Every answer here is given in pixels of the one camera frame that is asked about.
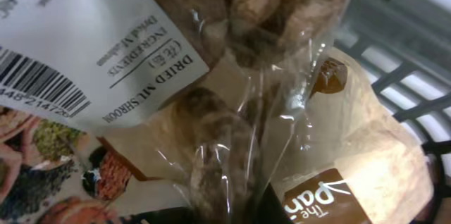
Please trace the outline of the beige rice bag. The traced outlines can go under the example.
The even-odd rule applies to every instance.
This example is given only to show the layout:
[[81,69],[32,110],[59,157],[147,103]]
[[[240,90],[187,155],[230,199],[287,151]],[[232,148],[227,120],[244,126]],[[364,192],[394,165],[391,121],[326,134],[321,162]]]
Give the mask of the beige rice bag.
[[169,180],[201,223],[250,223],[272,189],[289,223],[408,223],[432,184],[419,143],[337,49],[260,68],[228,52],[203,83],[99,141]]

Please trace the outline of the dried mushroom bag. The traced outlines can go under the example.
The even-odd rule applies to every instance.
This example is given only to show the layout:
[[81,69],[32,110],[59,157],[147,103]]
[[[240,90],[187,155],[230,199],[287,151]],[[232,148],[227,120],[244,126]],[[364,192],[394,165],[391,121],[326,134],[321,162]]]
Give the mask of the dried mushroom bag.
[[349,0],[1,0],[2,223],[243,223]]

